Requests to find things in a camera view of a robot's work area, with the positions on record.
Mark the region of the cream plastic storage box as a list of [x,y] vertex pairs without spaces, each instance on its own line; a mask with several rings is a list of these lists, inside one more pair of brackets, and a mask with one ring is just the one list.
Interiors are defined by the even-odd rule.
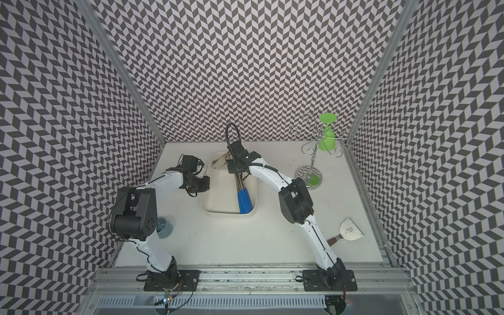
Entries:
[[203,173],[205,176],[210,177],[210,188],[208,191],[202,193],[201,207],[207,214],[214,217],[251,217],[255,214],[257,205],[257,179],[249,176],[244,181],[253,209],[248,214],[241,214],[238,205],[236,179],[233,174],[228,172],[227,160],[224,165],[218,165],[217,167],[211,165],[213,160],[216,160],[225,153],[229,154],[227,160],[230,160],[231,156],[229,152],[217,152],[211,157],[209,165]]

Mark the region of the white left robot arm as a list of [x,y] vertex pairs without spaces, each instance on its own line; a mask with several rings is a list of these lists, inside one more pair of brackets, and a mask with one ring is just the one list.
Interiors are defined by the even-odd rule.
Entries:
[[111,210],[110,232],[122,241],[131,241],[146,256],[148,272],[156,276],[178,277],[175,258],[167,252],[157,232],[157,198],[172,190],[184,190],[195,198],[209,190],[210,178],[200,176],[201,159],[181,155],[175,167],[138,186],[125,186],[117,193]]

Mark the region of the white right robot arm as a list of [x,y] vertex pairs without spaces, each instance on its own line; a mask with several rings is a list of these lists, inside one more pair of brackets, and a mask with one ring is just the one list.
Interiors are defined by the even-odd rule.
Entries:
[[228,162],[229,173],[248,173],[270,185],[278,193],[282,215],[304,233],[324,286],[331,289],[342,284],[346,267],[334,253],[316,222],[314,203],[304,180],[283,175],[267,164],[257,152],[248,152],[240,140],[227,142],[227,148],[232,156]]

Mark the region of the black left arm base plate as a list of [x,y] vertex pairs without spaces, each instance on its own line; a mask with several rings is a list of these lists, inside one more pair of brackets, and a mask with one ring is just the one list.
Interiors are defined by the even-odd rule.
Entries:
[[196,291],[200,274],[200,270],[180,270],[174,274],[148,271],[143,290],[147,292],[174,291],[175,293]]

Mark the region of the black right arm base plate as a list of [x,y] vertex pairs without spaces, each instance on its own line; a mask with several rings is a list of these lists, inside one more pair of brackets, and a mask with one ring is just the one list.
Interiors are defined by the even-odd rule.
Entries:
[[331,278],[320,270],[303,270],[301,277],[305,291],[358,291],[352,270],[346,270],[337,278]]

